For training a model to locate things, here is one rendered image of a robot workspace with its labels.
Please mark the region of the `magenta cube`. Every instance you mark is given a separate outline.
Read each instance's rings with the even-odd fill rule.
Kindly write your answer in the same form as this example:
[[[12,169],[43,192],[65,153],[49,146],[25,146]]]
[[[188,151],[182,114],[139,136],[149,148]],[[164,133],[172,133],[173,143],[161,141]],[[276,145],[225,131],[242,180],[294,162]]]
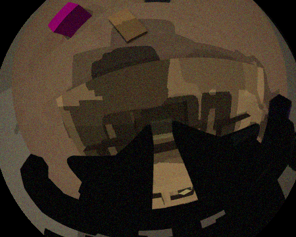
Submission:
[[[56,34],[72,37],[77,29],[92,16],[77,3],[68,2],[50,21],[48,27]]]

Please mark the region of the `tan puzzle board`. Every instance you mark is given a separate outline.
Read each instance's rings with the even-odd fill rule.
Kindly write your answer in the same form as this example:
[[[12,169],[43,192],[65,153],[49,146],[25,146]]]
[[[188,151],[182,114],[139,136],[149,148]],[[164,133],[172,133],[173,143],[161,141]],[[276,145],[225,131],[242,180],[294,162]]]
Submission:
[[[103,74],[56,100],[80,155],[117,155],[150,117],[170,114],[172,121],[218,137],[260,126],[263,72],[219,58],[151,61]],[[153,140],[153,209],[198,199],[182,160],[174,137]]]

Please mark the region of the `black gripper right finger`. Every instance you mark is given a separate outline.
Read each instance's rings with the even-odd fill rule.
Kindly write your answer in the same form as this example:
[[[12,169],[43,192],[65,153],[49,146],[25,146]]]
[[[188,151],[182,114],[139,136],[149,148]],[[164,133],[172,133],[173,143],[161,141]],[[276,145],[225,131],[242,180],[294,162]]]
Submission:
[[[229,153],[255,140],[258,134],[258,123],[218,137],[179,121],[172,121],[174,142],[198,200],[210,196],[209,190],[216,182]]]

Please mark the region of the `pale yellow square block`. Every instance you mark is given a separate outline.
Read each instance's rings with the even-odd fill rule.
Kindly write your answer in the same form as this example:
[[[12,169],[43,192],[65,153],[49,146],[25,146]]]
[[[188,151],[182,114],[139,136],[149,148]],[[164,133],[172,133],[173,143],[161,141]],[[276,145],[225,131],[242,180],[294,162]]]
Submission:
[[[182,189],[182,190],[178,190],[178,193],[181,194],[181,195],[185,195],[190,191],[191,191],[191,187],[185,188],[185,189]]]
[[[170,114],[150,117],[153,140],[174,137],[172,135],[172,117]]]

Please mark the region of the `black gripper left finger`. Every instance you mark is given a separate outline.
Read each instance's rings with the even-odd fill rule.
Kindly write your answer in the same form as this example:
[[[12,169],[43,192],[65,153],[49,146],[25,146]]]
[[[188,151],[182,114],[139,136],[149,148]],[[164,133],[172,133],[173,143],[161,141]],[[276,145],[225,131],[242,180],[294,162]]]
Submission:
[[[145,210],[153,208],[153,129],[148,124],[117,155],[70,156],[67,164],[80,181],[125,184]]]

